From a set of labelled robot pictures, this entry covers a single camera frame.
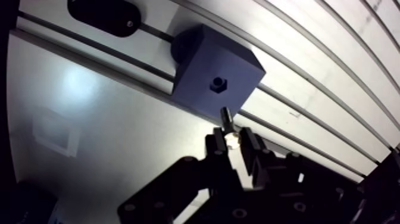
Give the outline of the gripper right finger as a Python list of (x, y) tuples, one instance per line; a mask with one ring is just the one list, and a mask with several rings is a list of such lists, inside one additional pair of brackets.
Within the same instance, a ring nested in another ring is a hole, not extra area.
[(278, 158), (248, 127), (240, 151), (252, 186), (264, 194), (277, 223), (355, 223), (363, 194), (352, 180), (298, 153)]

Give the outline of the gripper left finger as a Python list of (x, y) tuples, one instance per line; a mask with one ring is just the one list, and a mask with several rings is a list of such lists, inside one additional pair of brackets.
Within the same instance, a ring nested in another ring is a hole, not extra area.
[(205, 137), (206, 157), (185, 156), (133, 194), (117, 209), (121, 223), (173, 223), (203, 189), (212, 197), (234, 198), (242, 192), (232, 168), (222, 128)]

